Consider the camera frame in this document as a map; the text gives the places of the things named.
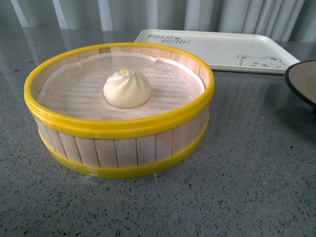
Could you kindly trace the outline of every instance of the plate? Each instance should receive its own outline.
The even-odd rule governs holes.
[[[292,65],[285,72],[285,81],[296,95],[314,108],[316,113],[316,61]]]
[[[247,34],[143,30],[135,42],[172,46],[196,55],[211,69],[284,75],[299,62],[272,39]]]

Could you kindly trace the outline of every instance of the wooden slat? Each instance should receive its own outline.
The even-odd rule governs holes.
[[[75,137],[62,132],[59,132],[59,136],[64,145],[68,159],[82,163]]]
[[[83,164],[100,166],[94,140],[83,137],[75,137]]]
[[[126,53],[142,53],[142,47],[121,47],[121,51]]]
[[[198,117],[173,129],[172,135],[172,155],[185,149],[191,144],[195,137],[194,133],[197,129]]]
[[[160,58],[161,57],[161,51],[160,48],[153,48],[152,53],[154,58]]]
[[[177,52],[171,52],[171,60],[179,62],[180,61],[180,54]]]
[[[102,53],[110,53],[111,52],[111,48],[101,48],[99,51],[100,51],[100,54],[102,54]]]
[[[49,127],[46,127],[47,132],[51,138],[52,143],[54,144],[55,151],[59,153],[64,158],[67,158],[64,145],[60,139],[59,133]]]
[[[192,58],[187,59],[187,67],[190,68],[195,74],[199,74],[200,64]]]
[[[186,65],[187,60],[188,60],[188,57],[186,55],[180,54],[179,63],[181,63],[182,65]]]
[[[31,95],[32,97],[37,100],[38,95],[41,92],[41,89],[43,88],[43,85],[45,84],[46,80],[44,78],[44,75],[42,73],[39,73],[32,82],[31,85]]]
[[[99,50],[90,50],[90,51],[86,51],[86,52],[82,52],[78,54],[78,58],[79,61],[81,61],[82,59],[94,56],[94,55],[98,55],[99,54]]]
[[[156,162],[155,135],[136,138],[138,165]]]
[[[172,155],[172,130],[156,134],[156,161]]]
[[[202,113],[198,116],[197,121],[197,136],[201,134],[203,128],[205,127],[205,123],[207,120],[208,115],[208,106],[205,108],[205,110],[202,111]]]
[[[207,74],[206,69],[204,67],[200,68],[198,76],[202,79],[205,88],[207,88],[209,85],[209,82],[210,82],[210,78],[209,78],[209,75]]]
[[[113,48],[111,48],[111,53],[121,53],[121,48],[120,47],[113,47]]]
[[[153,50],[152,50],[152,48],[142,47],[142,54],[148,55],[148,56],[153,56]]]
[[[58,69],[60,69],[62,66],[64,66],[65,64],[68,64],[68,59],[67,58],[63,58],[51,65],[49,65],[48,67],[44,68],[42,70],[42,74],[44,76],[45,80],[48,80],[50,78],[50,76],[57,71]]]
[[[101,167],[119,166],[118,155],[115,147],[115,140],[95,139],[94,140]]]
[[[171,52],[169,50],[162,49],[161,50],[161,57],[170,59],[171,58]]]
[[[47,142],[47,144],[48,144],[52,149],[56,150],[55,147],[54,147],[54,144],[53,144],[53,142],[52,142],[52,140],[51,140],[51,138],[50,138],[50,136],[49,136],[49,134],[48,134],[48,132],[47,132],[47,129],[46,129],[45,125],[42,124],[41,122],[37,121],[37,120],[35,120],[35,122],[36,122],[36,124],[38,125],[38,128],[39,128],[39,130],[40,130],[40,132],[41,132],[41,134],[42,134],[42,137],[45,139],[45,141]]]
[[[71,63],[76,63],[76,62],[79,62],[79,57],[78,57],[78,54],[74,54],[74,55],[71,55],[71,56],[68,56],[67,57],[67,63],[68,64],[71,64]]]
[[[117,148],[118,163],[120,167],[138,165],[135,138],[116,139],[115,146]]]

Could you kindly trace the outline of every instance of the bowl rim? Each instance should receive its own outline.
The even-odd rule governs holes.
[[[288,87],[299,97],[301,98],[304,102],[306,102],[308,105],[312,106],[314,109],[316,109],[316,103],[312,100],[310,100],[309,98],[307,98],[306,94],[301,92],[300,90],[298,90],[292,83],[291,77],[290,77],[290,72],[291,70],[293,70],[294,68],[296,68],[296,66],[298,65],[302,65],[302,64],[309,64],[309,63],[313,63],[316,64],[316,60],[310,60],[310,61],[303,61],[303,62],[299,62],[299,63],[295,63],[293,65],[291,65],[290,67],[288,67],[284,73],[284,78],[285,78],[285,82],[288,85]]]
[[[112,47],[158,48],[183,54],[204,67],[210,79],[209,85],[197,99],[173,111],[145,118],[111,121],[82,119],[62,115],[42,106],[31,95],[31,87],[34,79],[42,72],[42,70],[51,64],[75,54]],[[213,72],[200,58],[186,51],[165,45],[125,42],[82,47],[59,54],[41,63],[29,74],[25,81],[24,100],[36,120],[56,131],[83,138],[126,139],[161,133],[187,123],[197,117],[209,105],[214,89],[215,81]]]

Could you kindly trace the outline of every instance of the steamer basket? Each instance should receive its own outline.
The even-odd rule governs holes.
[[[201,78],[205,91],[171,112],[130,120],[74,118],[37,102],[45,82],[63,65],[109,52],[134,52],[179,62]],[[192,54],[157,44],[113,43],[72,50],[42,63],[26,79],[24,98],[41,139],[60,163],[91,176],[131,178],[169,168],[195,150],[206,130],[214,87],[212,71]]]

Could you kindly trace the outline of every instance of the bear illustration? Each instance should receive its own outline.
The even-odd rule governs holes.
[[[241,60],[239,65],[244,67],[279,69],[284,68],[284,66],[288,66],[285,63],[283,63],[281,59],[271,56],[265,58],[258,58],[249,57],[247,55],[238,55],[237,58]]]

